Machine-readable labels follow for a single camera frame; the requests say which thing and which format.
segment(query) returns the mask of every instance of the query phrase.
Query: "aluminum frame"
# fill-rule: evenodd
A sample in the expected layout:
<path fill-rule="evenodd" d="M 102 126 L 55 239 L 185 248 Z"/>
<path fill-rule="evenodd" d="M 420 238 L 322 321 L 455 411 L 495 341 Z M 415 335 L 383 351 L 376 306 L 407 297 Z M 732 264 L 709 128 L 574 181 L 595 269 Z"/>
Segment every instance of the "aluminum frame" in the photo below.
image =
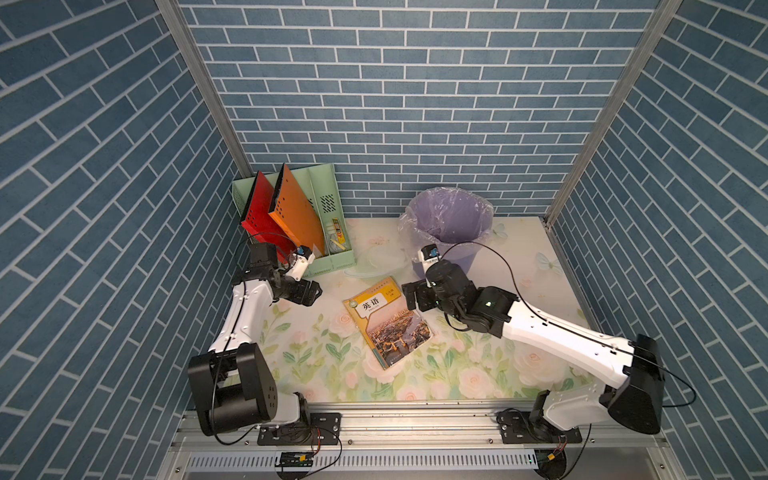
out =
<path fill-rule="evenodd" d="M 163 20 L 168 25 L 170 36 L 173 37 L 176 46 L 181 52 L 181 56 L 190 69 L 195 85 L 200 90 L 200 94 L 203 95 L 203 100 L 205 100 L 205 105 L 208 106 L 210 116 L 216 122 L 216 126 L 221 133 L 221 137 L 224 139 L 227 150 L 232 155 L 233 162 L 240 172 L 240 176 L 242 178 L 252 177 L 253 170 L 250 168 L 243 145 L 237 138 L 227 111 L 224 110 L 221 96 L 219 96 L 214 87 L 214 81 L 211 79 L 203 56 L 195 44 L 192 31 L 184 20 L 184 14 L 181 11 L 178 0 L 156 0 L 156 3 L 160 14 L 163 16 Z"/>
<path fill-rule="evenodd" d="M 482 400 L 444 402 L 371 402 L 316 403 L 310 411 L 340 412 L 339 438 L 345 452 L 448 450 L 521 452 L 527 449 L 553 449 L 556 444 L 504 445 L 495 423 L 496 412 L 514 407 L 530 409 L 528 400 Z M 586 435 L 587 426 L 582 427 Z M 234 440 L 246 429 L 221 435 Z M 220 445 L 200 431 L 195 411 L 187 411 L 158 473 L 158 479 L 178 480 L 184 477 L 187 464 L 195 452 L 279 452 L 295 447 L 258 446 L 257 435 L 246 437 L 239 445 Z M 575 445 L 569 451 L 577 452 Z M 593 425 L 587 448 L 636 449 L 647 454 L 658 465 L 661 480 L 684 478 L 666 439 L 661 435 L 643 435 L 616 423 Z"/>
<path fill-rule="evenodd" d="M 548 227 L 554 225 L 566 202 L 568 202 L 568 198 L 576 188 L 581 175 L 587 170 L 590 162 L 592 162 L 592 157 L 598 150 L 603 138 L 605 138 L 608 128 L 614 122 L 616 115 L 618 115 L 621 106 L 624 104 L 624 100 L 632 91 L 632 87 L 640 77 L 640 73 L 648 62 L 648 58 L 654 52 L 656 45 L 661 40 L 661 35 L 667 30 L 682 2 L 682 0 L 660 0 L 656 10 L 648 19 L 643 36 L 637 43 L 637 47 L 632 50 L 627 60 L 627 65 L 621 72 L 621 76 L 616 82 L 611 96 L 605 102 L 605 106 L 595 120 L 592 131 L 584 141 L 581 152 L 576 156 L 571 171 L 565 176 L 562 187 L 555 194 L 552 204 L 544 214 L 545 223 Z"/>

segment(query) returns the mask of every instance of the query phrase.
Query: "book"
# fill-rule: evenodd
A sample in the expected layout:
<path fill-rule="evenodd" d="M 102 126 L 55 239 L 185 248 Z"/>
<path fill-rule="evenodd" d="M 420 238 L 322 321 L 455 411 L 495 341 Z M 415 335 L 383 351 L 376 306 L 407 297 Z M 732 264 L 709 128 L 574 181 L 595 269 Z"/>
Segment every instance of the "book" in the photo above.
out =
<path fill-rule="evenodd" d="M 408 310 L 406 298 L 390 276 L 344 300 L 344 306 L 384 369 L 432 335 L 419 312 Z"/>

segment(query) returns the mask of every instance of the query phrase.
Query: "brick wall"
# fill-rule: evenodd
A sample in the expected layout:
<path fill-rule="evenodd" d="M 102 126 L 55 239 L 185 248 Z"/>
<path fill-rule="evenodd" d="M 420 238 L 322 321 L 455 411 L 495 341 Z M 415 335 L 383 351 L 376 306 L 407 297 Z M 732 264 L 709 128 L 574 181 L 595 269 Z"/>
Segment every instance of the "brick wall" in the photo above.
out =
<path fill-rule="evenodd" d="M 657 0 L 182 0 L 254 170 L 336 163 L 348 216 L 460 186 L 541 215 Z"/>
<path fill-rule="evenodd" d="M 0 2 L 0 478 L 157 473 L 233 176 L 152 0 Z"/>
<path fill-rule="evenodd" d="M 685 0 L 555 225 L 603 327 L 699 392 L 664 418 L 689 478 L 766 477 L 767 28 L 764 0 Z"/>

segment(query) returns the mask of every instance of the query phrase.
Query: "black cable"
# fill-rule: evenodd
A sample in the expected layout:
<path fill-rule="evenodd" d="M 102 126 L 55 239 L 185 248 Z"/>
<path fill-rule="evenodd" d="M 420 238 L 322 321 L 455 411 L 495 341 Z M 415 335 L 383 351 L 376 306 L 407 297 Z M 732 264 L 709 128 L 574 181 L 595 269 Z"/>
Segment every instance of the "black cable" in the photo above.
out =
<path fill-rule="evenodd" d="M 235 329 L 237 328 L 237 322 L 240 320 L 240 314 L 243 312 L 243 305 L 245 305 L 245 298 L 243 298 L 243 301 L 240 302 L 240 309 L 237 310 L 237 318 L 234 321 L 234 324 L 232 325 L 232 331 L 230 332 L 229 338 L 227 338 L 227 343 L 224 344 L 224 348 L 221 350 L 222 353 L 227 351 L 227 347 L 230 345 L 230 341 L 232 340 L 232 335 L 235 333 Z M 246 435 L 248 435 L 251 430 L 253 430 L 256 427 L 256 424 L 251 426 L 247 432 L 245 432 L 240 438 L 235 440 L 234 442 L 225 442 L 224 440 L 219 438 L 219 435 L 216 433 L 216 420 L 214 418 L 214 412 L 216 412 L 216 384 L 219 382 L 219 373 L 221 373 L 221 363 L 223 362 L 223 357 L 219 357 L 219 362 L 216 364 L 216 373 L 214 374 L 214 390 L 211 393 L 210 398 L 210 421 L 208 422 L 211 431 L 214 433 L 214 438 L 217 442 L 219 442 L 221 445 L 234 445 L 238 443 L 240 440 L 244 439 Z"/>
<path fill-rule="evenodd" d="M 302 432 L 302 431 L 304 431 L 304 430 L 306 430 L 306 431 L 307 431 L 307 434 L 306 434 L 306 435 L 304 435 L 304 437 L 303 437 L 301 440 L 285 440 L 285 441 L 286 441 L 286 442 L 288 442 L 288 443 L 290 443 L 291 445 L 305 445 L 305 444 L 306 444 L 306 443 L 307 443 L 307 442 L 308 442 L 310 439 L 312 439 L 312 432 L 313 432 L 313 429 L 316 429 L 316 428 L 317 428 L 317 427 L 313 427 L 313 426 L 311 426 L 311 425 L 310 425 L 310 426 L 307 426 L 307 427 L 295 427 L 295 428 L 289 428 L 289 429 L 287 429 L 287 430 L 288 430 L 288 432 L 286 433 L 286 434 L 287 434 L 289 437 L 290 437 L 290 436 L 292 436 L 292 435 L 293 435 L 293 434 L 295 434 L 295 433 L 298 433 L 298 432 Z M 281 434 L 283 434 L 284 432 L 286 432 L 286 429 L 285 429 L 285 427 L 282 427 L 282 428 L 278 428 L 278 429 L 280 430 L 280 433 L 281 433 Z M 273 437 L 274 437 L 274 433 L 275 433 L 275 431 L 276 431 L 276 430 L 273 430 L 273 431 L 271 432 Z"/>
<path fill-rule="evenodd" d="M 336 457 L 336 460 L 334 460 L 333 462 L 330 462 L 328 465 L 326 465 L 326 466 L 324 466 L 324 467 L 322 467 L 322 468 L 318 468 L 318 469 L 317 469 L 317 470 L 315 470 L 314 472 L 310 472 L 310 473 L 308 473 L 308 474 L 304 475 L 302 478 L 307 478 L 307 477 L 309 477 L 310 475 L 315 475 L 316 473 L 322 472 L 322 471 L 323 471 L 323 470 L 325 470 L 326 468 L 330 468 L 330 467 L 333 467 L 333 466 L 334 466 L 336 463 L 338 463 L 338 461 L 341 459 L 341 454 L 344 452 L 344 447 L 343 447 L 343 445 L 342 445 L 342 443 L 341 443 L 341 439 L 339 438 L 338 434 L 336 434 L 335 432 L 331 432 L 331 431 L 330 431 L 330 430 L 328 430 L 328 429 L 324 429 L 323 427 L 314 427 L 314 428 L 316 428 L 316 429 L 320 429 L 320 430 L 324 430 L 325 432 L 328 432 L 328 433 L 330 433 L 331 435 L 333 435 L 334 437 L 336 437 L 336 441 L 339 443 L 339 455 Z"/>
<path fill-rule="evenodd" d="M 581 458 L 581 454 L 582 454 L 582 453 L 584 453 L 584 447 L 586 447 L 586 446 L 587 446 L 587 442 L 589 441 L 589 435 L 590 435 L 591 433 L 592 433 L 592 424 L 590 423 L 590 424 L 589 424 L 589 430 L 587 430 L 587 438 L 586 438 L 586 439 L 584 439 L 584 443 L 582 443 L 582 444 L 581 444 L 581 450 L 579 450 L 578 456 L 577 456 L 577 457 L 576 457 L 576 459 L 574 460 L 574 464 L 573 464 L 573 465 L 571 465 L 571 468 L 570 468 L 570 469 L 569 469 L 567 472 L 565 472 L 565 473 L 563 474 L 563 476 L 561 476 L 560 478 L 558 478 L 558 480 L 563 480 L 563 478 L 565 478 L 565 477 L 569 476 L 569 475 L 571 474 L 571 472 L 573 472 L 573 471 L 574 471 L 574 468 L 576 468 L 576 464 L 578 463 L 578 459 L 580 459 L 580 458 Z"/>
<path fill-rule="evenodd" d="M 468 332 L 470 330 L 469 327 L 467 327 L 465 329 L 457 329 L 456 327 L 453 326 L 453 323 L 451 323 L 451 320 L 448 319 L 448 314 L 447 313 L 443 312 L 442 315 L 445 317 L 445 322 L 448 324 L 448 326 L 450 326 L 451 328 L 453 328 L 457 332 Z"/>
<path fill-rule="evenodd" d="M 523 412 L 521 412 L 520 410 L 518 410 L 518 409 L 516 409 L 516 408 L 513 408 L 513 407 L 509 407 L 508 409 L 504 409 L 504 410 L 502 410 L 502 414 L 503 414 L 504 412 L 510 412 L 510 411 L 512 411 L 512 412 L 517 412 L 517 413 L 520 415 L 520 419 L 521 419 L 521 420 L 523 421 L 523 423 L 525 424 L 525 429 L 526 429 L 526 430 L 528 430 L 528 434 L 529 434 L 529 435 L 530 435 L 530 436 L 531 436 L 533 439 L 535 439 L 535 440 L 538 440 L 540 443 L 551 443 L 551 440 L 550 440 L 550 439 L 543 439 L 542 437 L 540 437 L 540 436 L 538 436 L 538 435 L 536 435 L 536 434 L 534 433 L 534 430 L 531 428 L 531 424 L 530 424 L 530 423 L 528 423 L 528 420 L 527 420 L 527 419 L 525 419 L 525 416 L 523 415 Z M 500 423 L 500 424 L 502 424 L 502 425 L 507 425 L 507 426 L 514 426 L 514 425 L 512 425 L 511 423 L 506 423 L 506 422 L 497 422 L 497 423 Z"/>
<path fill-rule="evenodd" d="M 633 357 L 635 357 L 635 358 L 638 358 L 638 359 L 640 359 L 640 360 L 643 360 L 644 362 L 646 362 L 646 363 L 649 363 L 649 364 L 651 364 L 652 366 L 655 366 L 655 367 L 657 367 L 658 369 L 662 369 L 663 371 L 665 371 L 665 372 L 669 373 L 669 374 L 670 374 L 670 375 L 672 375 L 672 376 L 673 376 L 675 379 L 677 379 L 677 380 L 681 381 L 681 382 L 682 382 L 682 383 L 683 383 L 683 384 L 684 384 L 686 387 L 688 387 L 688 388 L 690 389 L 690 391 L 691 391 L 691 392 L 694 394 L 694 397 L 693 397 L 691 400 L 689 400 L 688 402 L 685 402 L 685 403 L 679 403 L 679 404 L 674 404 L 674 405 L 662 405 L 662 407 L 663 407 L 663 408 L 665 408 L 665 409 L 677 409 L 677 408 L 680 408 L 680 407 L 689 406 L 689 405 L 690 405 L 690 404 L 692 404 L 693 402 L 696 402 L 696 400 L 698 399 L 698 396 L 699 396 L 699 395 L 698 395 L 698 393 L 696 392 L 696 389 L 695 389 L 693 386 L 691 386 L 691 384 L 690 384 L 690 383 L 686 382 L 685 380 L 683 380 L 682 378 L 680 378 L 678 375 L 676 375 L 676 374 L 672 373 L 670 370 L 668 370 L 668 369 L 664 368 L 663 366 L 659 365 L 658 363 L 655 363 L 655 362 L 651 362 L 650 360 L 648 360 L 648 359 L 645 359 L 645 358 L 643 358 L 642 356 L 639 356 L 639 355 L 638 355 L 638 354 L 636 354 L 636 353 L 627 352 L 626 350 L 618 349 L 618 348 L 616 348 L 616 347 L 614 347 L 614 346 L 608 345 L 607 343 L 603 343 L 603 342 L 601 342 L 600 340 L 597 340 L 597 339 L 591 338 L 590 336 L 586 336 L 586 335 L 584 335 L 584 334 L 582 334 L 582 333 L 579 333 L 579 332 L 576 332 L 576 331 L 574 331 L 574 330 L 571 330 L 571 329 L 569 329 L 569 328 L 567 328 L 567 327 L 565 327 L 565 326 L 562 326 L 562 325 L 558 325 L 557 323 L 551 323 L 551 322 L 550 322 L 548 319 L 545 319 L 543 316 L 539 315 L 539 314 L 538 314 L 538 313 L 537 313 L 535 310 L 533 310 L 533 307 L 531 307 L 530 305 L 528 305 L 528 302 L 526 302 L 526 301 L 525 301 L 525 299 L 523 298 L 523 296 L 520 294 L 520 289 L 518 288 L 518 284 L 517 284 L 517 282 L 515 281 L 515 274 L 512 272 L 512 267 L 511 267 L 511 266 L 509 266 L 509 262 L 507 262 L 507 260 L 506 260 L 506 259 L 505 259 L 505 258 L 504 258 L 504 257 L 503 257 L 503 256 L 502 256 L 500 253 L 499 253 L 499 252 L 497 252 L 496 250 L 493 250 L 493 249 L 492 249 L 491 247 L 489 247 L 488 245 L 483 245 L 482 243 L 479 243 L 479 242 L 473 242 L 473 241 L 466 241 L 466 242 L 459 242 L 459 243 L 454 243 L 453 245 L 451 245 L 451 247 L 450 247 L 450 248 L 448 248 L 448 249 L 445 251 L 445 253 L 444 253 L 444 254 L 442 254 L 442 256 L 443 256 L 443 257 L 445 257 L 445 255 L 447 255 L 447 254 L 448 254 L 448 252 L 450 252 L 451 250 L 453 250 L 453 247 L 456 247 L 456 245 L 462 245 L 462 244 L 464 244 L 464 243 L 473 243 L 473 244 L 475 244 L 475 245 L 479 245 L 480 247 L 484 247 L 484 248 L 487 248 L 487 249 L 488 249 L 488 250 L 490 250 L 491 252 L 495 253 L 497 257 L 499 257 L 500 259 L 502 259 L 502 261 L 504 262 L 504 264 L 505 264 L 505 265 L 507 266 L 507 268 L 509 269 L 509 275 L 512 277 L 512 285 L 514 285 L 514 286 L 515 286 L 515 290 L 517 290 L 517 292 L 518 292 L 518 297 L 520 298 L 520 301 L 521 301 L 521 302 L 523 302 L 523 304 L 525 304 L 525 306 L 526 306 L 526 307 L 527 307 L 529 310 L 531 310 L 531 313 L 533 313 L 534 315 L 536 315 L 538 318 L 540 318 L 540 319 L 544 320 L 544 321 L 545 321 L 545 322 L 546 322 L 548 325 L 556 326 L 556 327 L 558 327 L 558 328 L 560 328 L 560 329 L 563 329 L 563 330 L 565 330 L 566 332 L 570 332 L 570 333 L 573 333 L 573 334 L 574 334 L 574 335 L 576 335 L 576 336 L 580 336 L 580 337 L 581 337 L 581 338 L 583 338 L 583 339 L 587 339 L 587 340 L 590 340 L 590 341 L 592 341 L 592 342 L 595 342 L 595 343 L 597 343 L 598 345 L 602 345 L 602 346 L 604 346 L 604 347 L 607 347 L 607 348 L 609 348 L 609 349 L 611 349 L 611 350 L 615 350 L 615 351 L 617 351 L 617 352 L 621 352 L 621 353 L 624 353 L 624 354 L 626 354 L 626 355 L 629 355 L 629 356 L 633 356 Z"/>

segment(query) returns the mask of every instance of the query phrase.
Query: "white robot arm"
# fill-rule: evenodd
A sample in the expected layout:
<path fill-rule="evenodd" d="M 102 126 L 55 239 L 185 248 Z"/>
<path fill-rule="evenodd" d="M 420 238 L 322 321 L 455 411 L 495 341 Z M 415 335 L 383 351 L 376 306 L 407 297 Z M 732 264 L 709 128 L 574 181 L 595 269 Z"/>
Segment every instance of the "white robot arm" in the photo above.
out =
<path fill-rule="evenodd" d="M 279 270 L 274 245 L 250 246 L 249 267 L 233 279 L 232 304 L 219 335 L 187 367 L 200 428 L 206 435 L 254 424 L 309 424 L 306 401 L 300 394 L 277 392 L 252 335 L 277 300 L 311 306 L 323 293 L 317 282 L 302 280 L 314 260 L 308 247 L 299 247 L 285 272 Z M 240 374 L 240 383 L 222 386 L 233 372 Z"/>
<path fill-rule="evenodd" d="M 411 310 L 417 304 L 421 311 L 437 307 L 469 329 L 538 347 L 598 379 L 580 389 L 539 393 L 531 424 L 552 435 L 608 419 L 636 432 L 660 431 L 664 374 L 653 339 L 608 336 L 550 315 L 498 287 L 476 288 L 458 265 L 440 259 L 435 245 L 420 250 L 419 259 L 426 280 L 402 286 Z"/>

